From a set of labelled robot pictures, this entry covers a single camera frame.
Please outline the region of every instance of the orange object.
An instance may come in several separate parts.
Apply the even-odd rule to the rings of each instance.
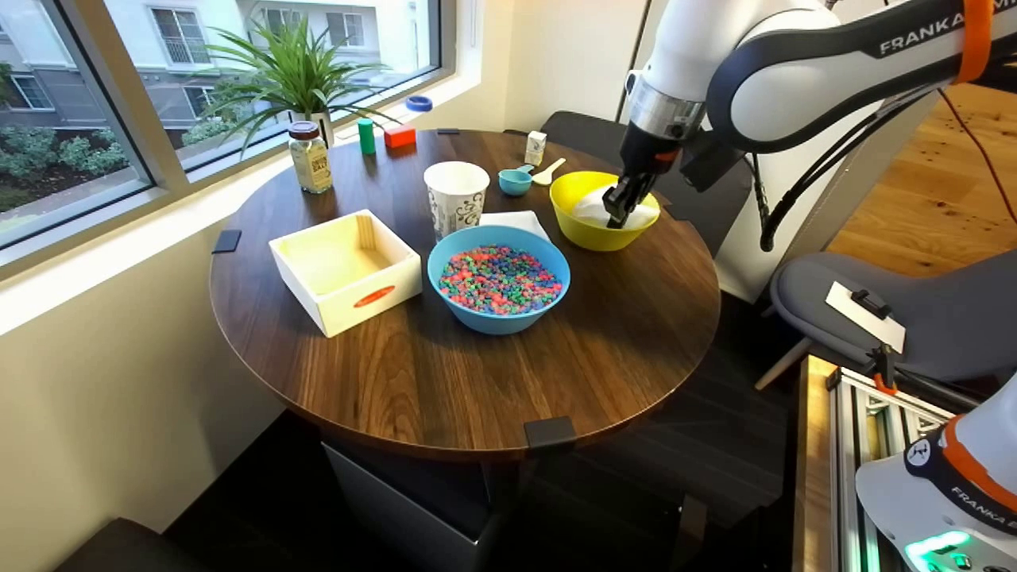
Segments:
[[[990,54],[995,0],[963,0],[963,51],[961,82],[973,82],[984,74]]]
[[[385,150],[388,150],[388,152],[416,150],[416,130],[412,130],[412,128],[392,128],[392,130],[385,130]]]
[[[392,290],[393,290],[393,285],[381,285],[381,290],[376,290],[376,291],[367,291],[367,297],[356,300],[356,304],[351,304],[351,309],[370,304],[370,302],[385,300]]]

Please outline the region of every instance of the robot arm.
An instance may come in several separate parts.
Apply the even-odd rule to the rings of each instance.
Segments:
[[[963,0],[910,0],[844,25],[815,4],[759,5],[666,4],[651,67],[628,92],[622,174],[602,195],[610,226],[673,167],[702,118],[742,152],[776,152],[856,109],[950,82],[963,62]],[[995,0],[988,69],[1015,51],[1017,0]]]

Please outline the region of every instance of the yellow bowl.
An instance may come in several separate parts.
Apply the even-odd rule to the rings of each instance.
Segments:
[[[620,252],[661,219],[661,204],[651,195],[645,195],[645,199],[642,199],[642,208],[651,210],[651,215],[642,219],[642,226],[636,226],[636,228],[628,228],[628,226],[608,228],[608,226],[574,219],[574,208],[582,208],[582,199],[588,195],[602,195],[612,183],[615,183],[615,174],[610,174],[610,173],[567,173],[551,183],[552,215],[571,246],[588,248],[588,252]]]

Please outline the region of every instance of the blue bowl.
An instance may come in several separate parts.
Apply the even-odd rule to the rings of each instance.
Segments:
[[[442,272],[453,254],[471,252],[471,248],[484,248],[484,246],[509,246],[510,252],[533,254],[562,283],[562,291],[552,302],[531,309],[531,310],[521,310],[521,316],[493,316],[493,310],[475,310],[475,309],[458,304],[453,300],[448,300],[438,290]],[[517,331],[538,325],[552,304],[558,304],[566,300],[566,291],[571,285],[571,269],[567,269],[566,254],[552,243],[546,243],[533,232],[510,228],[510,226],[466,226],[466,228],[445,236],[431,248],[431,254],[426,256],[426,281],[431,283],[431,290],[442,297],[448,310],[464,327],[488,334],[488,338],[509,338],[509,334],[517,334]]]

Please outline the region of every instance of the dark floor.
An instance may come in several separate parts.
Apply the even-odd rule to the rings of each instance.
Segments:
[[[656,413],[594,447],[538,464],[486,569],[673,569],[680,509],[709,509],[699,560],[680,569],[789,569],[791,380],[753,378],[791,343],[724,300],[716,350]],[[283,413],[169,530],[208,569],[416,569],[358,527],[315,426]]]

